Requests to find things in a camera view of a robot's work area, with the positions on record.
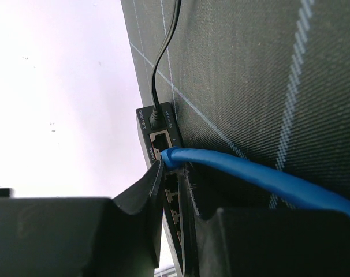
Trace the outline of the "black network switch box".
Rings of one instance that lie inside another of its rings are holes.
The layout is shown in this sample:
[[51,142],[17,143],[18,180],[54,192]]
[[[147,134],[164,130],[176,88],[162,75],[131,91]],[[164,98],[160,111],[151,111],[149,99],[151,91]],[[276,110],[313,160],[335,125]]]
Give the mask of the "black network switch box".
[[[150,122],[152,112],[152,106],[136,109],[138,135],[147,167],[161,160],[164,150],[183,145],[172,105],[169,102],[161,104],[161,113],[158,115],[161,126],[158,128],[153,127]],[[184,224],[189,218],[187,201],[184,198],[186,196],[184,181],[182,167],[176,169],[165,167],[163,225],[177,275],[195,276],[192,257],[188,255],[189,231]]]

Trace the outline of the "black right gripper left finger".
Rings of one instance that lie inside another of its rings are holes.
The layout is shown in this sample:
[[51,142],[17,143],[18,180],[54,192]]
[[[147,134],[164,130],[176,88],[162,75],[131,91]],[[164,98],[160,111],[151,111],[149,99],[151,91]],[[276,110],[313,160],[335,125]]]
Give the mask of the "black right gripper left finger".
[[86,276],[154,276],[159,267],[165,165],[154,162],[104,206]]

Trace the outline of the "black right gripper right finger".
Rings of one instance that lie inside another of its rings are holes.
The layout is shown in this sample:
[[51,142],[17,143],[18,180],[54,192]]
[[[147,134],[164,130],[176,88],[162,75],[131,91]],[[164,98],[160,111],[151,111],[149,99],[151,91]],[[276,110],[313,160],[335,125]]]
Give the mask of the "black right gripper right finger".
[[190,162],[180,168],[178,188],[184,276],[200,276],[202,237],[206,234],[207,221],[226,203],[212,181],[200,172],[204,168]]

